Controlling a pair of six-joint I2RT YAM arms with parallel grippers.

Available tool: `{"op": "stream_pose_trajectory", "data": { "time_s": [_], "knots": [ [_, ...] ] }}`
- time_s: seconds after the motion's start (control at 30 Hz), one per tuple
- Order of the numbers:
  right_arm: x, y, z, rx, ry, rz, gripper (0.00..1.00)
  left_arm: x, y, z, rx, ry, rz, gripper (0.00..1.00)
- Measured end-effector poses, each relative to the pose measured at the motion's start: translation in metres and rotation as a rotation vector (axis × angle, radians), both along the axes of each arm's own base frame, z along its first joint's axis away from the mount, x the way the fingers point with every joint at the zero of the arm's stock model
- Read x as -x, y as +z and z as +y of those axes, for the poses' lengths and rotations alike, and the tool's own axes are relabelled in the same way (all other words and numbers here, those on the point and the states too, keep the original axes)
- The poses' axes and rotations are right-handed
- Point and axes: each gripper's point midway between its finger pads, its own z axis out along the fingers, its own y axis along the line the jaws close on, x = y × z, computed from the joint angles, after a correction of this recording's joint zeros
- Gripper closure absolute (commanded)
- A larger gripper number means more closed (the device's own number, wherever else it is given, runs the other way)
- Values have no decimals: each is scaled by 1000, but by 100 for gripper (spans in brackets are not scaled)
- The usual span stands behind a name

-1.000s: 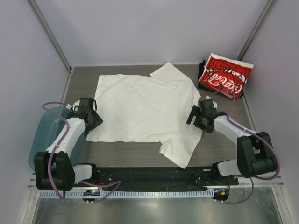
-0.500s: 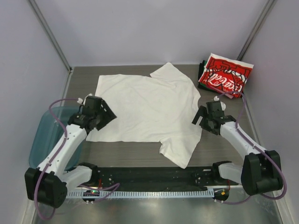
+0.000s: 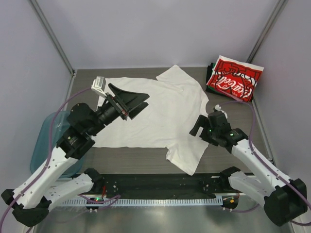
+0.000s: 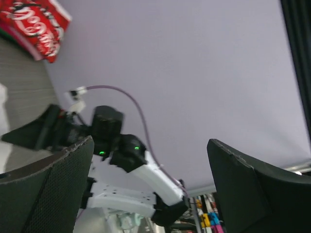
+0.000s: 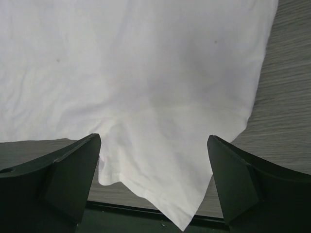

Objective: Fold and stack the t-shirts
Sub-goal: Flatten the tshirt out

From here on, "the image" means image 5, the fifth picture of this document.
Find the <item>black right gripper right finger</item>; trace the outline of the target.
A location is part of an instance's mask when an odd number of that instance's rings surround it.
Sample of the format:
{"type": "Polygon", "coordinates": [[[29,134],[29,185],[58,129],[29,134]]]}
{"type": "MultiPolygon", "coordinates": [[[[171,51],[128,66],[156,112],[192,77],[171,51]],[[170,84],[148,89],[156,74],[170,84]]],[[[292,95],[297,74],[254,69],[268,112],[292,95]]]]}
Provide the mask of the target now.
{"type": "Polygon", "coordinates": [[[211,135],[207,150],[225,223],[232,233],[309,233],[311,177],[211,135]]]}

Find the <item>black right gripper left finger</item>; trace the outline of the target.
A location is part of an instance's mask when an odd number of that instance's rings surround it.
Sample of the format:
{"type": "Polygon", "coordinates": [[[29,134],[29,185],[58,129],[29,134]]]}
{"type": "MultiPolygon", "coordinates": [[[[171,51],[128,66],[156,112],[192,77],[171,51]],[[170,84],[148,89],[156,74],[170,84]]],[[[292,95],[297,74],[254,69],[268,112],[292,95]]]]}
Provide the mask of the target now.
{"type": "Polygon", "coordinates": [[[90,134],[62,149],[0,171],[2,233],[73,233],[81,223],[101,138],[90,134]]]}

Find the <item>white t-shirt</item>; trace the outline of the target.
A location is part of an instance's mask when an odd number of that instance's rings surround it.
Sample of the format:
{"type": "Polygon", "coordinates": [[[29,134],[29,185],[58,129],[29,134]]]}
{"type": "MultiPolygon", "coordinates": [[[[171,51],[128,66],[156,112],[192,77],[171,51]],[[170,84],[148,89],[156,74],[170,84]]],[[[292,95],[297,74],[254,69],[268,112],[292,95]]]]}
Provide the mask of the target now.
{"type": "Polygon", "coordinates": [[[185,230],[207,139],[247,126],[276,0],[3,0],[0,140],[102,139],[121,182],[185,230]]]}

